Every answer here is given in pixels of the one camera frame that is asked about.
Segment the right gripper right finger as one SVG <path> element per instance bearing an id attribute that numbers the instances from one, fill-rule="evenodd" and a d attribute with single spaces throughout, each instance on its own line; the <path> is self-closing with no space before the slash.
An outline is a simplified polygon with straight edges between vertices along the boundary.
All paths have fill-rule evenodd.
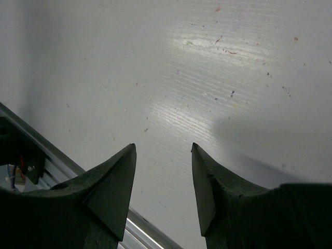
<path id="1" fill-rule="evenodd" d="M 331 248 L 331 184 L 267 189 L 217 163 L 198 144 L 192 177 L 208 248 Z"/>

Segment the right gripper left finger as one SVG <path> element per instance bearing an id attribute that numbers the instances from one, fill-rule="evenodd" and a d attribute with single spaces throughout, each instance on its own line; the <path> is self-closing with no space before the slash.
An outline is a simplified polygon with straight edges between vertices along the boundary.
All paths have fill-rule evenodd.
<path id="1" fill-rule="evenodd" d="M 1 190 L 1 248 L 117 248 L 136 167 L 129 144 L 107 161 L 48 190 Z"/>

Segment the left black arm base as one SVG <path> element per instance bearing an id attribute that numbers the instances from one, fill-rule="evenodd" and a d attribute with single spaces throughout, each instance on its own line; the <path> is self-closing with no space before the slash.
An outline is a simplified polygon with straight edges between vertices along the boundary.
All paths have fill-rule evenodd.
<path id="1" fill-rule="evenodd" d="M 16 165 L 33 184 L 38 184 L 45 166 L 45 153 L 20 130 L 1 117 L 1 165 Z"/>

